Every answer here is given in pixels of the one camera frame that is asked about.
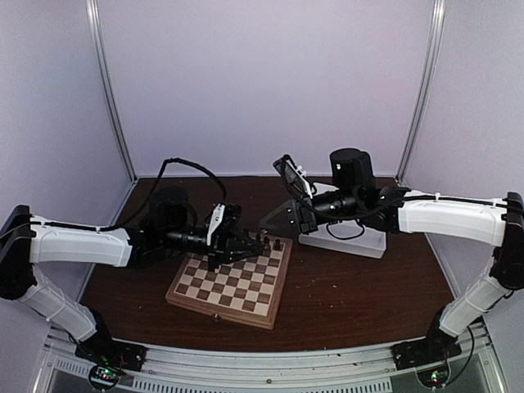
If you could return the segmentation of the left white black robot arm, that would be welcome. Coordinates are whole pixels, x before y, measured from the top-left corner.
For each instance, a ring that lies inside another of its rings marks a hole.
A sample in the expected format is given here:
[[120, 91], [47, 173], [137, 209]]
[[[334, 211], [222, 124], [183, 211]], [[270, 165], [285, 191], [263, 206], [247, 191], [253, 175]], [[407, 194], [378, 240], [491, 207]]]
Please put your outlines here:
[[238, 205], [219, 203], [200, 226], [187, 191], [177, 186], [154, 192], [136, 226], [54, 222], [19, 205], [1, 229], [1, 297], [28, 305], [65, 329], [80, 349], [108, 364], [117, 357], [118, 347], [102, 316], [71, 300], [37, 265], [68, 262], [145, 269], [172, 251], [203, 255], [214, 270], [263, 252], [262, 241], [237, 226], [241, 213]]

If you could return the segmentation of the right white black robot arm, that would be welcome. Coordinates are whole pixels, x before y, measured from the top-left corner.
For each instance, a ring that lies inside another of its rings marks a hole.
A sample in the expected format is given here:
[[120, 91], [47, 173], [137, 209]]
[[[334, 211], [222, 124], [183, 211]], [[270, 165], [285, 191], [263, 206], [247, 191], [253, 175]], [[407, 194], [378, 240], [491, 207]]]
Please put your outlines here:
[[309, 235], [323, 225], [355, 221], [362, 229], [382, 233], [434, 233], [467, 238], [493, 246], [493, 263], [466, 292], [439, 311], [420, 343], [420, 355], [437, 361], [468, 325], [500, 299], [523, 288], [523, 199], [475, 200], [427, 194], [408, 187], [376, 185], [370, 155], [341, 148], [330, 156], [334, 190], [318, 192], [289, 155], [273, 163], [290, 200], [260, 220], [260, 227], [282, 229], [271, 219], [287, 214], [292, 228]]

